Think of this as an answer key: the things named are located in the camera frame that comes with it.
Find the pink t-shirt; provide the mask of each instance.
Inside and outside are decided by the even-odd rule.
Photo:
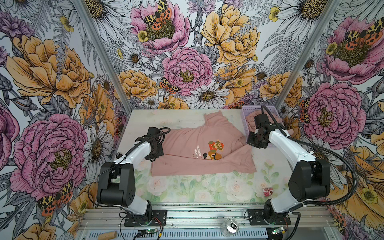
[[[203,126],[172,129],[165,136],[164,156],[152,162],[152,176],[256,172],[252,147],[221,111],[204,118]]]

